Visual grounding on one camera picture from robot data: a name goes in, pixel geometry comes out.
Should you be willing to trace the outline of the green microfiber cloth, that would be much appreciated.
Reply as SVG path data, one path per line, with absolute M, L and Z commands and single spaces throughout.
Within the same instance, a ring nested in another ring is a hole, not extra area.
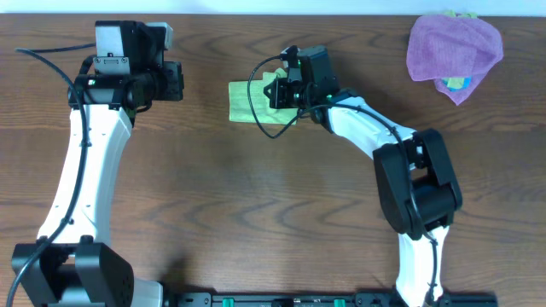
M 261 124 L 285 125 L 297 114 L 296 108 L 270 108 L 270 100 L 263 93 L 264 87 L 276 78 L 285 78 L 287 73 L 282 68 L 274 72 L 264 72 L 261 79 L 254 79 L 250 85 L 253 109 Z M 247 95 L 247 81 L 229 83 L 229 120 L 239 123 L 254 123 Z

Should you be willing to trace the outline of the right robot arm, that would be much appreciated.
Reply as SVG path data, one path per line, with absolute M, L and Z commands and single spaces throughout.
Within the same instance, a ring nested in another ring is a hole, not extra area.
M 462 205 L 443 137 L 398 125 L 353 90 L 340 88 L 322 45 L 291 46 L 277 58 L 287 75 L 264 87 L 270 108 L 309 115 L 373 160 L 381 210 L 398 234 L 398 295 L 408 306 L 436 305 L 444 293 L 444 241 Z

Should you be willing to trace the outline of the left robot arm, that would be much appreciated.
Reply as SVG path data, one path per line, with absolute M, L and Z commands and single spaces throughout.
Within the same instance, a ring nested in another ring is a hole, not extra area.
M 181 101 L 182 65 L 167 61 L 165 22 L 99 20 L 96 52 L 67 80 L 70 138 L 48 216 L 12 255 L 13 289 L 35 306 L 173 306 L 157 281 L 134 275 L 110 245 L 119 163 L 136 116 L 155 101 Z

